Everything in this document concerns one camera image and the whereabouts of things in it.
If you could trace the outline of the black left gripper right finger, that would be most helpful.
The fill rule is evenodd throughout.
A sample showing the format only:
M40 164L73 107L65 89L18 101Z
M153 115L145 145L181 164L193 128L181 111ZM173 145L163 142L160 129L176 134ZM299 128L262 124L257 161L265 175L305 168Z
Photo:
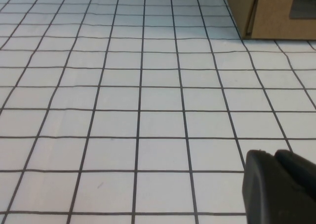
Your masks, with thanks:
M289 150L277 150L276 160L305 193L316 200L316 165Z

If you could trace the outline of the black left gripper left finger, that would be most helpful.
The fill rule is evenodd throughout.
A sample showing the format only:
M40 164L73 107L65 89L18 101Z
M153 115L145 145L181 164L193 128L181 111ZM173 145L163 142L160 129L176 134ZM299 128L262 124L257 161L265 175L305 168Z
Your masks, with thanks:
M271 155L250 150L242 184L247 223L314 224L316 201L310 198Z

